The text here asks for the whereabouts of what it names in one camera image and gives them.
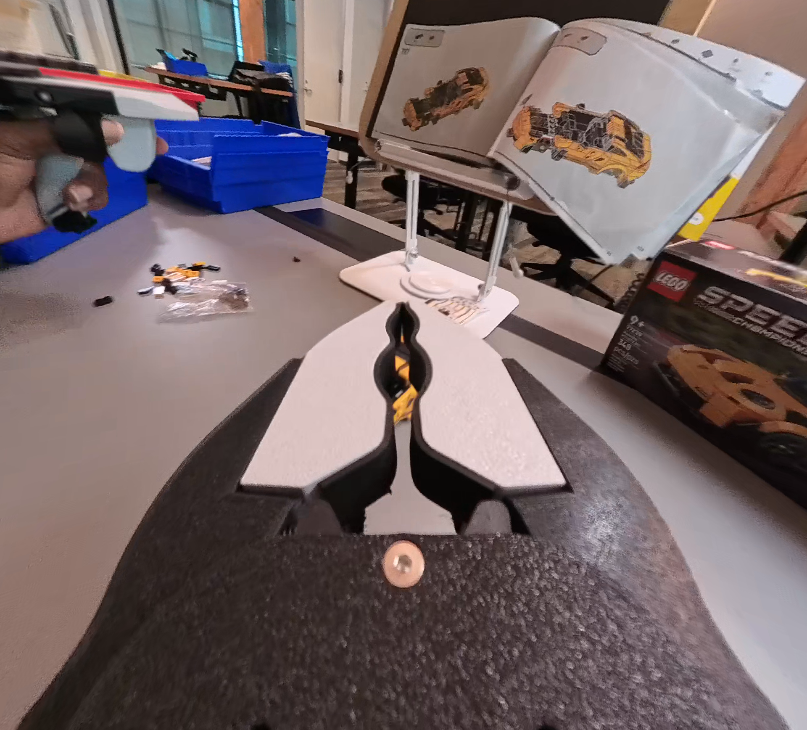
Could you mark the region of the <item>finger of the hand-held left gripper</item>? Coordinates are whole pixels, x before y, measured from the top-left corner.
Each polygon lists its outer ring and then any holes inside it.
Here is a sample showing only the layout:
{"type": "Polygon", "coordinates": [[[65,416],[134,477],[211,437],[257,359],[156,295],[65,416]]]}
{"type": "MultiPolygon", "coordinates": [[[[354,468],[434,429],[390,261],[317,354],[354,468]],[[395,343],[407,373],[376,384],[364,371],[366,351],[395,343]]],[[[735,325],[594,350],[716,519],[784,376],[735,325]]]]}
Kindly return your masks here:
{"type": "Polygon", "coordinates": [[[119,79],[107,77],[101,74],[89,74],[81,71],[71,71],[67,69],[54,69],[45,66],[39,66],[39,71],[46,77],[55,79],[66,79],[75,81],[84,81],[93,84],[96,87],[107,86],[109,88],[128,88],[134,90],[157,91],[165,94],[175,96],[177,99],[182,100],[185,104],[192,108],[197,108],[203,103],[205,97],[199,93],[188,91],[184,89],[177,89],[174,87],[167,87],[152,82],[143,81],[141,79],[119,79]]]}
{"type": "Polygon", "coordinates": [[[198,113],[174,95],[105,95],[110,99],[110,116],[142,121],[197,121],[198,113]]]}

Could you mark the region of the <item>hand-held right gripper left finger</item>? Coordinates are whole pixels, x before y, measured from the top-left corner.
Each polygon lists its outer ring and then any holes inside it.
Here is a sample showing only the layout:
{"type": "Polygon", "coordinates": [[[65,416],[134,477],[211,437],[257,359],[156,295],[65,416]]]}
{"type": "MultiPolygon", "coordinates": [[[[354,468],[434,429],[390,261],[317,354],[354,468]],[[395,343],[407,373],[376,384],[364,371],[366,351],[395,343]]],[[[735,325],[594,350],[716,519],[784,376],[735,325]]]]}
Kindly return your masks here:
{"type": "Polygon", "coordinates": [[[397,470],[392,401],[402,305],[385,302],[339,326],[300,360],[240,478],[240,489],[324,502],[346,532],[397,470]]]}

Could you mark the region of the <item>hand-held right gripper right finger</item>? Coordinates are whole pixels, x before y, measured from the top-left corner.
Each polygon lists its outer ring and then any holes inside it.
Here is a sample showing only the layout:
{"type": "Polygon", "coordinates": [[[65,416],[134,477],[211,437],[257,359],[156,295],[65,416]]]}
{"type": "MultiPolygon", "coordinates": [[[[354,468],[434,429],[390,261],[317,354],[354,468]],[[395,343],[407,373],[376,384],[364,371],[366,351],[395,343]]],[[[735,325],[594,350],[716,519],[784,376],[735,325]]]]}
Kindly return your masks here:
{"type": "Polygon", "coordinates": [[[527,533],[515,501],[567,490],[556,460],[502,357],[483,339],[423,304],[401,305],[401,337],[417,392],[411,476],[447,511],[457,533],[479,506],[484,523],[527,533]]]}

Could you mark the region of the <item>yellow lego side panel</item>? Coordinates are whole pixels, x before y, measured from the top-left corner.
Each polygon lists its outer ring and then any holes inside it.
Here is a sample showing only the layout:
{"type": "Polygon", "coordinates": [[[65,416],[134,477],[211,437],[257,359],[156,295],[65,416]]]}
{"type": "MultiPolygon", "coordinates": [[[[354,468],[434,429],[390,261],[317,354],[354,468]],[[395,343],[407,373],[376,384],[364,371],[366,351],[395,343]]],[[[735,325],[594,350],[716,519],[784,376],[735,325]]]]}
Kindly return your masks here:
{"type": "Polygon", "coordinates": [[[418,391],[410,378],[411,364],[409,350],[400,346],[394,358],[394,375],[390,378],[387,391],[392,403],[393,425],[410,422],[418,391]]]}

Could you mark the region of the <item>white book stand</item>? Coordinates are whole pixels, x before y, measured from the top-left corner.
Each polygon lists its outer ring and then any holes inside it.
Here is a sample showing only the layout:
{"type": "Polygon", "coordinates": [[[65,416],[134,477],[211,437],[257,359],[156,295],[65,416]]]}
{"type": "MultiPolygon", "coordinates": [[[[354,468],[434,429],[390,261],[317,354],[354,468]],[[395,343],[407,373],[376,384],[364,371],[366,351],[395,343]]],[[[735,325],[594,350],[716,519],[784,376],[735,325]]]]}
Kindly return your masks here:
{"type": "Polygon", "coordinates": [[[417,209],[406,204],[404,247],[360,262],[340,280],[379,301],[462,297],[487,312],[467,324],[484,338],[517,306],[496,289],[512,203],[530,192],[492,152],[526,102],[522,92],[563,25],[579,19],[683,23],[696,32],[714,0],[395,0],[361,112],[368,155],[419,177],[503,200],[484,281],[419,255],[417,209]]]}

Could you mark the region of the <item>heap of yellow black tiles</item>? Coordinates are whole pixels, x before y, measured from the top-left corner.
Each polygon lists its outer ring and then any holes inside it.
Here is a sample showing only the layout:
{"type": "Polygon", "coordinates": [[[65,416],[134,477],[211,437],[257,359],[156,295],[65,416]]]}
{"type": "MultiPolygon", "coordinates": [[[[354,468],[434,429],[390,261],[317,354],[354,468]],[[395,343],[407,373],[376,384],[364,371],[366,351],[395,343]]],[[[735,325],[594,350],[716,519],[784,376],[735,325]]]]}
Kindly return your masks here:
{"type": "Polygon", "coordinates": [[[150,284],[137,289],[138,297],[190,295],[200,291],[209,274],[218,274],[221,266],[208,262],[165,266],[155,262],[148,268],[150,284]]]}

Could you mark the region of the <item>clear plastic bag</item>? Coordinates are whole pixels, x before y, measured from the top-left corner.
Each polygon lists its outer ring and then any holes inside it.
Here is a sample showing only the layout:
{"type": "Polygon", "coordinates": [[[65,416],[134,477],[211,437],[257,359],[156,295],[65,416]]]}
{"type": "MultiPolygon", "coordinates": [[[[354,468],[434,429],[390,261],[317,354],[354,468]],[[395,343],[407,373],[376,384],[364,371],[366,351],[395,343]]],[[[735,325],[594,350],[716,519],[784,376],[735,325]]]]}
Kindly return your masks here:
{"type": "Polygon", "coordinates": [[[190,323],[253,311],[248,288],[227,280],[195,280],[177,287],[158,323],[190,323]]]}

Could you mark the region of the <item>instruction booklet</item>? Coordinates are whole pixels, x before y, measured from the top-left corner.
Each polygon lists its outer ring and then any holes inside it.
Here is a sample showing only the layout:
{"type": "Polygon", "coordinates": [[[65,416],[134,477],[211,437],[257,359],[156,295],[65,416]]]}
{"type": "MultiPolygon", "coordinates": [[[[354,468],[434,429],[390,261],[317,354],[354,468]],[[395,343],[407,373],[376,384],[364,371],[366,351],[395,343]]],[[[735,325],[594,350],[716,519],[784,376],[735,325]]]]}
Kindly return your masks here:
{"type": "Polygon", "coordinates": [[[654,257],[804,83],[651,24],[407,24],[369,130],[381,154],[539,201],[605,264],[654,257]]]}

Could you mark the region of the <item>black lego set box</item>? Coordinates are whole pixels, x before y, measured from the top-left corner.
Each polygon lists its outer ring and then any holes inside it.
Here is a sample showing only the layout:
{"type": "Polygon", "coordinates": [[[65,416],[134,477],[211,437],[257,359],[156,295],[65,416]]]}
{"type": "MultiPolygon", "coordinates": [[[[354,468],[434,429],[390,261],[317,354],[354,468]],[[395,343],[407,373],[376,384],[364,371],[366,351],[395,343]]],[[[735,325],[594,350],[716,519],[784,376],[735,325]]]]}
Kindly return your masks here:
{"type": "Polygon", "coordinates": [[[670,245],[601,368],[806,507],[804,267],[723,241],[670,245]]]}

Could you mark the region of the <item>person's left hand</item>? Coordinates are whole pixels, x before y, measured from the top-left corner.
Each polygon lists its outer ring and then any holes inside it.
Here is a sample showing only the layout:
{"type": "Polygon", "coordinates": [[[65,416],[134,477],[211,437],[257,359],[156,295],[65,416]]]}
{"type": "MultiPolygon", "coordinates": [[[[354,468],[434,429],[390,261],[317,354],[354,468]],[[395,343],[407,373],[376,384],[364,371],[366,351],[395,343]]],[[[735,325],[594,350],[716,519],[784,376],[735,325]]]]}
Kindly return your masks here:
{"type": "MultiPolygon", "coordinates": [[[[1,243],[30,237],[47,228],[36,200],[36,163],[57,153],[48,119],[3,120],[1,123],[1,243]]],[[[108,190],[102,165],[86,162],[63,188],[68,206],[80,212],[106,207],[108,190]]]]}

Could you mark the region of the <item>small blue bin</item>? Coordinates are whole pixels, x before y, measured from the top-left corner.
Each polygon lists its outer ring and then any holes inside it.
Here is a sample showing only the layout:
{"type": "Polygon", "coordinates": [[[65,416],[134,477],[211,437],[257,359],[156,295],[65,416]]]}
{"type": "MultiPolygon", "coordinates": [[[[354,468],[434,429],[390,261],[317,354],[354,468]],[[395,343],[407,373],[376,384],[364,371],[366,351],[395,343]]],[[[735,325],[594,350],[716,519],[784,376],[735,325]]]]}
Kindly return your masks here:
{"type": "Polygon", "coordinates": [[[156,49],[156,51],[161,56],[165,70],[172,74],[202,78],[209,76],[206,65],[198,60],[197,53],[189,49],[183,49],[179,58],[165,49],[156,49]]]}

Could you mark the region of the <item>cluttered wooden desk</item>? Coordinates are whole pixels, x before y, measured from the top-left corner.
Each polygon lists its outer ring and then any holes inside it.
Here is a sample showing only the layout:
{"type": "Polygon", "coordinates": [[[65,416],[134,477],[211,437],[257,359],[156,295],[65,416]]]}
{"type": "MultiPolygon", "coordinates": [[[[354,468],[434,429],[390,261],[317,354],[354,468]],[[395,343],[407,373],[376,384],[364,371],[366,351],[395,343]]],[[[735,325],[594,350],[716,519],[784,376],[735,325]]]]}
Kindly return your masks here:
{"type": "Polygon", "coordinates": [[[270,104],[263,103],[264,112],[269,112],[270,121],[291,124],[299,127],[299,111],[295,94],[291,90],[274,88],[258,88],[241,82],[211,76],[186,75],[168,71],[162,64],[146,66],[142,69],[144,76],[165,89],[185,90],[201,95],[204,101],[199,109],[205,116],[221,116],[223,118],[252,119],[257,113],[257,94],[264,99],[271,99],[270,104]]]}

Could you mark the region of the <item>sticker sheet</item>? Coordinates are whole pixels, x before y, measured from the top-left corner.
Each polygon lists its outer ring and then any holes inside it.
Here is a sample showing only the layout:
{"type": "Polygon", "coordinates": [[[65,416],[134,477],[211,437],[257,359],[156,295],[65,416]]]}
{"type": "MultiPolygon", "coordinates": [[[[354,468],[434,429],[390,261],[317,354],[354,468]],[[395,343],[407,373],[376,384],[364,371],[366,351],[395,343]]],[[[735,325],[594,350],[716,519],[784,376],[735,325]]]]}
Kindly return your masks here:
{"type": "Polygon", "coordinates": [[[479,301],[462,297],[429,299],[425,305],[459,325],[466,325],[487,312],[479,301]]]}

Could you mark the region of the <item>white door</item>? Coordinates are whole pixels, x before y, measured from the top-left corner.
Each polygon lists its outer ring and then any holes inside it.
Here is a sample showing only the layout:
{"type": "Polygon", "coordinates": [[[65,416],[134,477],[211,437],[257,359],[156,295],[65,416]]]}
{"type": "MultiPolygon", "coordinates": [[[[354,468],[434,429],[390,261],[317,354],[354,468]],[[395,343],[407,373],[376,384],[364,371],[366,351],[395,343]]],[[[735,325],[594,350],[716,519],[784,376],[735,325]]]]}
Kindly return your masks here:
{"type": "Polygon", "coordinates": [[[296,0],[298,101],[308,129],[341,120],[347,0],[296,0]]]}

